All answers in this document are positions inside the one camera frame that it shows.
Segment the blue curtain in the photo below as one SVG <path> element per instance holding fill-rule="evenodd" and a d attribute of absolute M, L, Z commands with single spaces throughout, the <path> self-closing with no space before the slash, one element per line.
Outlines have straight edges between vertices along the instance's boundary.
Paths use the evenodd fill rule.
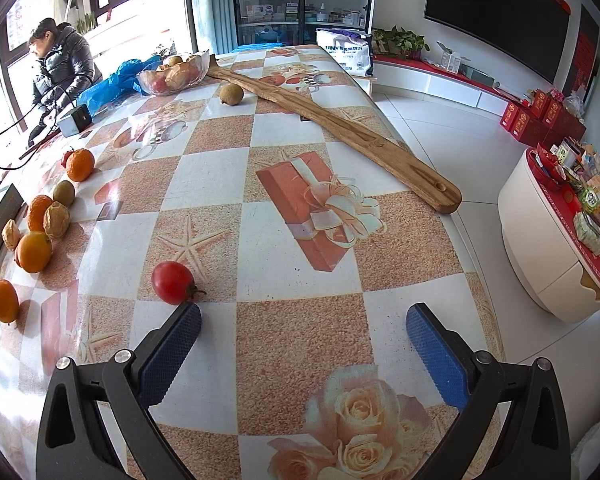
<path fill-rule="evenodd" d="M 234 0 L 191 0 L 199 50 L 225 54 L 238 44 Z"/>

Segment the ribbon bow print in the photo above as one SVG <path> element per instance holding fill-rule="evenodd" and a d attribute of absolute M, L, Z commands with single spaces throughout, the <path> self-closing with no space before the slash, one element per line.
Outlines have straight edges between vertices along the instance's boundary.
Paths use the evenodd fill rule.
<path fill-rule="evenodd" d="M 313 232 L 308 238 L 324 231 L 332 243 L 348 249 L 359 239 L 366 240 L 376 231 L 380 234 L 386 231 L 386 224 L 380 219 L 378 200 L 365 198 L 356 186 L 346 186 L 338 181 L 336 175 L 330 182 L 319 182 L 301 158 L 292 158 L 290 162 L 308 184 L 304 199 L 316 209 L 311 213 Z"/>

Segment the orange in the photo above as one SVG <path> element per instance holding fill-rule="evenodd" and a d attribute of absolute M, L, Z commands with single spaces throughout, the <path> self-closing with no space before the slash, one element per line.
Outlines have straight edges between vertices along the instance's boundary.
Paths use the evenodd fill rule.
<path fill-rule="evenodd" d="M 81 148 L 75 150 L 67 159 L 66 176 L 74 182 L 82 182 L 93 171 L 96 160 L 93 158 L 93 153 L 89 150 Z"/>
<path fill-rule="evenodd" d="M 14 258 L 29 274 L 40 272 L 51 259 L 51 239 L 40 231 L 25 234 L 16 247 Z"/>
<path fill-rule="evenodd" d="M 16 289 L 7 280 L 0 280 L 0 321 L 10 323 L 16 321 L 20 302 Z"/>
<path fill-rule="evenodd" d="M 29 231 L 45 230 L 45 211 L 53 202 L 53 199 L 47 195 L 38 195 L 31 201 L 29 211 L 27 212 L 27 227 L 29 227 Z"/>

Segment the checkered tablecloth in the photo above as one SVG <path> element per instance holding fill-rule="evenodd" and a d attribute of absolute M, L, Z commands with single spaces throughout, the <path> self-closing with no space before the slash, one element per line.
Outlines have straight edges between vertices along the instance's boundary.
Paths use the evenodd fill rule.
<path fill-rule="evenodd" d="M 241 52 L 220 63 L 402 142 L 317 46 Z M 17 322 L 0 323 L 0 448 L 23 478 L 35 478 L 56 359 L 104 361 L 160 326 L 174 309 L 151 285 L 164 260 L 189 267 L 206 296 L 202 333 L 150 411 L 199 480 L 409 478 L 457 413 L 408 341 L 404 317 L 417 301 L 472 348 L 502 357 L 477 274 L 463 271 L 429 206 L 311 121 L 254 94 L 223 105 L 222 84 L 207 77 L 174 96 L 134 94 L 10 175 L 30 201 L 66 178 L 59 159 L 67 147 L 96 158 L 49 266 L 30 275 L 0 254 L 0 278 L 21 301 Z M 301 213 L 293 204 L 288 212 L 278 180 L 262 182 L 292 166 L 290 180 L 272 178 L 297 185 L 304 174 L 311 216 L 285 224 L 284 214 Z M 313 181 L 308 170 L 326 179 Z M 318 225 L 316 212 L 342 224 Z M 331 267 L 316 270 L 327 253 Z M 129 473 L 141 478 L 110 408 L 101 410 Z M 496 417 L 470 477 L 498 429 Z M 354 456 L 361 450 L 362 463 Z"/>

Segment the television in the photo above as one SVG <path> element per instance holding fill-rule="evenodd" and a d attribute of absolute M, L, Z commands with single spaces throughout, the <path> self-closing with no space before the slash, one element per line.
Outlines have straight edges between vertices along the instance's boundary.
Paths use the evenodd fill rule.
<path fill-rule="evenodd" d="M 424 17 L 494 46 L 549 82 L 569 25 L 556 0 L 427 0 Z"/>

